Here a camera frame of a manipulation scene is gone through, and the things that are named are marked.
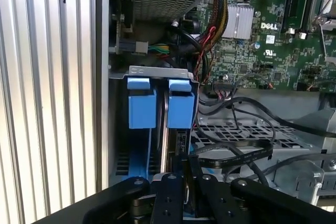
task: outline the corrugated side panel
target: corrugated side panel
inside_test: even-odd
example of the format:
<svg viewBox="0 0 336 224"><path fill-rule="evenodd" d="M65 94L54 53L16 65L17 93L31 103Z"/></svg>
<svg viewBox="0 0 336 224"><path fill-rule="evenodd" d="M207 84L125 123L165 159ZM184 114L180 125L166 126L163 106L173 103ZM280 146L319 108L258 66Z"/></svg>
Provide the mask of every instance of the corrugated side panel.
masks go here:
<svg viewBox="0 0 336 224"><path fill-rule="evenodd" d="M96 192L95 0L0 0L1 223Z"/></svg>

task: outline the screw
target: screw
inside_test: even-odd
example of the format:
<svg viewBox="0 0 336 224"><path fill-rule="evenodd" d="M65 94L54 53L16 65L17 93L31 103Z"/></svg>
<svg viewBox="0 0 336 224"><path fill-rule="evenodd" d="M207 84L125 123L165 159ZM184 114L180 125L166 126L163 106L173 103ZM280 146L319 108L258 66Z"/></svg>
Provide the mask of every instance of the screw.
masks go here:
<svg viewBox="0 0 336 224"><path fill-rule="evenodd" d="M261 16L261 12L260 12L260 11L257 11L257 12L255 13L255 15L256 15L257 18L260 18L260 16Z"/></svg>
<svg viewBox="0 0 336 224"><path fill-rule="evenodd" d="M247 182L245 180L239 180L238 184L240 184L241 186L247 186Z"/></svg>
<svg viewBox="0 0 336 224"><path fill-rule="evenodd" d="M317 20L316 20L316 22L318 24L324 24L324 18L323 17L318 17Z"/></svg>
<svg viewBox="0 0 336 224"><path fill-rule="evenodd" d="M329 167L331 170L336 170L336 160L330 161Z"/></svg>
<svg viewBox="0 0 336 224"><path fill-rule="evenodd" d="M210 180L211 179L211 177L209 175L203 175L202 178L205 179L205 180Z"/></svg>

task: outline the red wire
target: red wire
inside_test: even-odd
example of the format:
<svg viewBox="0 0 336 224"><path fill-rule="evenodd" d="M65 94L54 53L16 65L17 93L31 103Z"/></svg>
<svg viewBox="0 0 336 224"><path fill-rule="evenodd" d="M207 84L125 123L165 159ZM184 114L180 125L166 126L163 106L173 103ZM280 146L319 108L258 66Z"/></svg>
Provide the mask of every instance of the red wire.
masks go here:
<svg viewBox="0 0 336 224"><path fill-rule="evenodd" d="M202 58L202 56L203 56L203 54L204 54L204 48L205 48L207 42L214 36L213 32L214 32L215 30L216 30L216 27L215 27L215 26L213 26L213 27L210 28L209 35L208 35L208 37L205 39L205 41L204 41L203 44L202 44L202 48L203 48L203 50L202 50L202 52L200 53L200 55L199 55L199 57L198 57L197 65L196 65L195 72L194 72L194 76L195 76L195 79L196 79L197 81L198 81L197 73L198 73L198 71L199 71L199 69L200 69L200 63L201 63L201 58Z"/></svg>

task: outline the perforated metal plate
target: perforated metal plate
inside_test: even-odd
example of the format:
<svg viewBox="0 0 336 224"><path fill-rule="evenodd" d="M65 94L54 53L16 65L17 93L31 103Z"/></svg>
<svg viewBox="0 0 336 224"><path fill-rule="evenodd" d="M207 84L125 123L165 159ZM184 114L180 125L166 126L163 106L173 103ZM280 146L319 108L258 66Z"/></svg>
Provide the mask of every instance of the perforated metal plate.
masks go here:
<svg viewBox="0 0 336 224"><path fill-rule="evenodd" d="M241 125L237 129L233 123L226 123L225 125L202 125L202 129L210 134L214 134L221 140L229 142L237 142L244 140L270 140L273 135L273 131L269 126L258 125ZM304 148L292 134L294 131L292 128L285 126L274 126L276 129L275 145L280 148ZM198 131L194 131L192 135L193 141L201 143L203 145L213 144L213 142L207 138L201 136Z"/></svg>
<svg viewBox="0 0 336 224"><path fill-rule="evenodd" d="M201 0L133 0L135 18L169 22L181 17Z"/></svg>

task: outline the metal mesh grille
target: metal mesh grille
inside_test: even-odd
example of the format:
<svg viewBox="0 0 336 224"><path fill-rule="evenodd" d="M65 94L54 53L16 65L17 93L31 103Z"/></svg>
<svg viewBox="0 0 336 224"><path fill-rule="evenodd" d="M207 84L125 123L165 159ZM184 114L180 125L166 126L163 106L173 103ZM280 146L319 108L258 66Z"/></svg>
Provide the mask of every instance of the metal mesh grille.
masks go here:
<svg viewBox="0 0 336 224"><path fill-rule="evenodd" d="M129 168L130 168L129 152L121 152L118 157L116 175L117 176L128 176ZM154 155L154 153L152 152L150 159L149 159L148 174L155 175L159 172L160 172L159 161L156 155Z"/></svg>
<svg viewBox="0 0 336 224"><path fill-rule="evenodd" d="M129 167L130 167L129 153L127 152L120 153L118 158L116 175L127 176Z"/></svg>
<svg viewBox="0 0 336 224"><path fill-rule="evenodd" d="M135 18L169 22L181 17L201 0L133 0Z"/></svg>
<svg viewBox="0 0 336 224"><path fill-rule="evenodd" d="M229 142L237 142L243 140L270 140L273 131L269 126L257 125L241 125L239 130L233 123L226 123L226 125L202 125L205 132L212 132L221 140ZM297 143L297 138L292 134L292 128L285 126L275 126L276 140L275 144L282 148L303 148ZM193 134L195 143L202 143L204 145L213 144L211 140L204 138L198 131Z"/></svg>

